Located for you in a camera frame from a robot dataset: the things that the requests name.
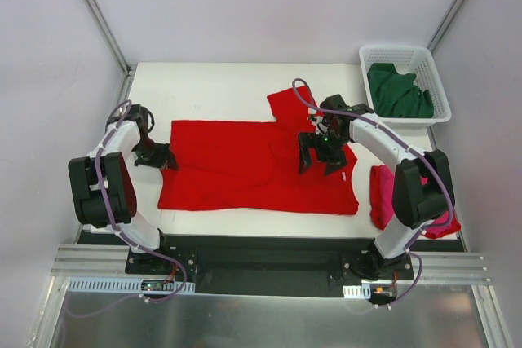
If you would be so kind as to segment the white plastic basket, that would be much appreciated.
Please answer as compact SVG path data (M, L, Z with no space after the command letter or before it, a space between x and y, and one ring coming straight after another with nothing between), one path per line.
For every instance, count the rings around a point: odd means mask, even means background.
M359 49L369 106L394 129L426 129L452 116L431 52L422 46Z

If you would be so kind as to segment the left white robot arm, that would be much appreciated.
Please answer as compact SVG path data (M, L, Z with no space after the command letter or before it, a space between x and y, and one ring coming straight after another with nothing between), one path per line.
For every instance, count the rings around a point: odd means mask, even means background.
M161 246L161 230L138 211L137 195L127 160L135 166L177 170L179 165L168 143L150 137L155 126L152 112L125 100L109 115L104 136L86 156L68 163L69 181L77 220L104 228L130 246L145 253L144 264L157 274L171 268L173 255Z

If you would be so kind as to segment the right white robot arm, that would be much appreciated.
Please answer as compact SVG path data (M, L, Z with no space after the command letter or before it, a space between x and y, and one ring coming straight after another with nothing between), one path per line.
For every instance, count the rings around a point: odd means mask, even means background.
M362 279L386 278L423 230L442 216L453 217L448 158L440 150L419 152L410 147L368 105L347 106L340 95L312 108L309 119L314 130L298 135L300 174L314 160L325 164L326 175L345 168L343 147L348 143L362 145L394 173L391 220L368 249L349 263L352 273Z

